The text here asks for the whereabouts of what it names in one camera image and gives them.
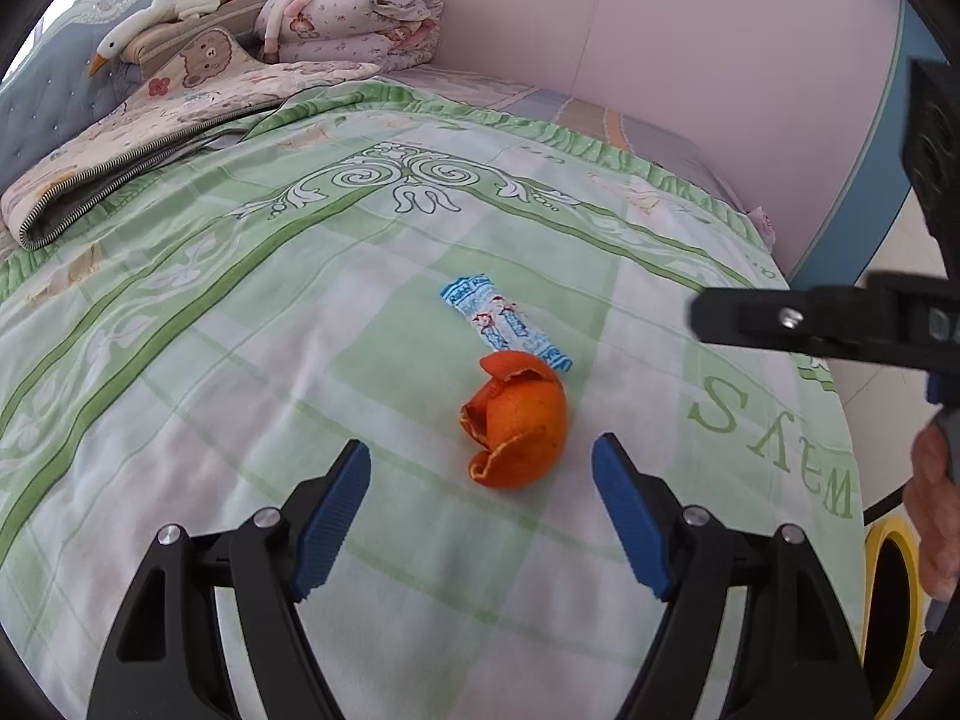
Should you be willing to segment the person's right hand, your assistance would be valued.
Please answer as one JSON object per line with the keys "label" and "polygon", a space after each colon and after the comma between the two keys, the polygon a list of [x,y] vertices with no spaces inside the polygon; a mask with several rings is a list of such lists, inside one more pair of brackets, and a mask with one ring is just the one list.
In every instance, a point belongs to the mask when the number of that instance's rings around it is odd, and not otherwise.
{"label": "person's right hand", "polygon": [[913,476],[903,491],[903,502],[918,532],[919,582],[932,600],[944,603],[957,589],[960,559],[958,486],[947,476],[949,460],[947,439],[931,421],[914,438]]}

